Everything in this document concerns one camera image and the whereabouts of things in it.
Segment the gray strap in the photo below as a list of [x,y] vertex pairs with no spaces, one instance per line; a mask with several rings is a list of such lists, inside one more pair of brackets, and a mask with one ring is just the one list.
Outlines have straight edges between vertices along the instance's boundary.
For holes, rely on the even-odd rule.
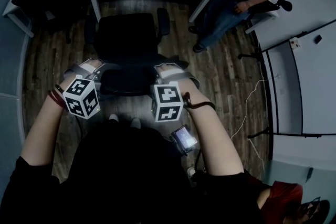
[[69,77],[70,75],[72,75],[73,73],[77,74],[77,75],[82,75],[83,78],[88,77],[89,75],[91,75],[91,73],[89,73],[87,70],[85,70],[84,68],[81,68],[78,65],[73,65],[71,66],[69,69],[67,69],[64,72],[64,78],[66,79],[67,77]]
[[196,85],[197,88],[200,87],[199,80],[196,79],[190,72],[173,74],[171,76],[168,76],[168,77],[162,79],[162,82],[163,82],[163,84],[169,84],[169,82],[171,82],[171,81],[179,81],[181,79],[187,79],[187,78],[191,79],[194,82],[194,84]]

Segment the table leg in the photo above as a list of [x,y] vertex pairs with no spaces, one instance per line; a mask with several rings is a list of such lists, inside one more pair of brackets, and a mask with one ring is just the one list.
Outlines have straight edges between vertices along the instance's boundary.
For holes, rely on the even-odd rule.
[[251,26],[250,28],[248,28],[245,33],[246,34],[249,34],[251,33],[252,31],[254,31],[259,25],[267,22],[268,20],[271,20],[271,19],[275,19],[275,17],[272,17],[272,16],[267,16],[265,17],[264,19],[262,19],[261,21],[257,22],[255,25]]
[[99,22],[100,18],[101,18],[101,15],[100,15],[100,8],[99,8],[99,5],[98,5],[98,2],[97,2],[97,0],[91,0],[91,2],[92,2],[93,10],[95,11],[95,14],[96,14],[97,21]]
[[16,24],[23,32],[25,32],[29,37],[33,37],[34,33],[28,29],[14,14],[7,14],[8,17]]
[[203,10],[203,8],[208,4],[210,0],[202,0],[200,4],[197,6],[196,10],[192,13],[192,15],[189,18],[189,23],[193,23],[194,20],[197,18],[199,13]]

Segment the white shoe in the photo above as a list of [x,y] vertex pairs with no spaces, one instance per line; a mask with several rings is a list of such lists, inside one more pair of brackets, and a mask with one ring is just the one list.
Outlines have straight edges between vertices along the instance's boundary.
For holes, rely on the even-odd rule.
[[138,118],[134,118],[131,122],[131,128],[141,129],[141,122]]
[[109,120],[115,120],[115,121],[119,122],[118,116],[115,115],[115,114],[111,114],[111,115],[109,116]]

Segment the wooden floor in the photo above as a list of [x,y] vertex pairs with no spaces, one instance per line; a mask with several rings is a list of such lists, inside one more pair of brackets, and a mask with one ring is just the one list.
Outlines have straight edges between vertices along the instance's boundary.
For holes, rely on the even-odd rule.
[[[245,100],[261,79],[259,63],[255,59],[238,60],[240,53],[254,52],[254,43],[250,35],[245,34],[245,26],[236,27],[236,33],[229,31],[220,43],[208,51],[195,54],[192,46],[197,37],[188,32],[188,6],[168,3],[162,0],[117,0],[101,4],[102,16],[150,12],[156,18],[156,9],[164,7],[171,20],[171,33],[163,38],[159,52],[167,57],[179,55],[190,63],[190,71],[201,81],[201,91],[217,106],[217,113],[229,135],[233,135],[241,125],[245,116]],[[46,98],[47,90],[62,80],[63,72],[74,63],[94,57],[94,49],[85,44],[84,20],[76,22],[71,31],[72,44],[66,44],[64,33],[50,36],[37,29],[26,59],[23,88],[24,125],[28,133],[38,111]],[[190,117],[184,111],[181,120],[175,123],[155,124],[151,114],[151,99],[143,97],[118,97],[103,101],[102,112],[90,120],[81,120],[84,133],[108,117],[116,113],[120,118],[141,119],[142,124],[155,128],[162,135],[168,136],[183,124],[191,126],[196,134]],[[258,89],[248,102],[247,119],[241,131],[233,138],[244,167],[252,175],[262,176],[262,164],[246,137],[263,130],[267,124],[264,86]],[[73,156],[80,141],[79,128],[74,116],[64,113],[61,119],[57,147],[55,151],[53,174],[64,181],[69,173]],[[253,140],[260,156],[266,160],[268,156],[268,136],[263,135]],[[189,167],[194,164],[197,151],[183,157],[182,164]]]

